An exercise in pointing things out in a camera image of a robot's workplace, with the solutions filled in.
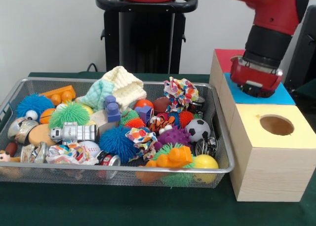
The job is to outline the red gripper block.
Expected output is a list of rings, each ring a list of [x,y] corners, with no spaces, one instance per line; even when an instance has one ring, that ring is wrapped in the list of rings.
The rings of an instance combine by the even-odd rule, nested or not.
[[[242,92],[253,97],[271,97],[278,88],[283,71],[247,62],[242,56],[231,58],[230,79]]]

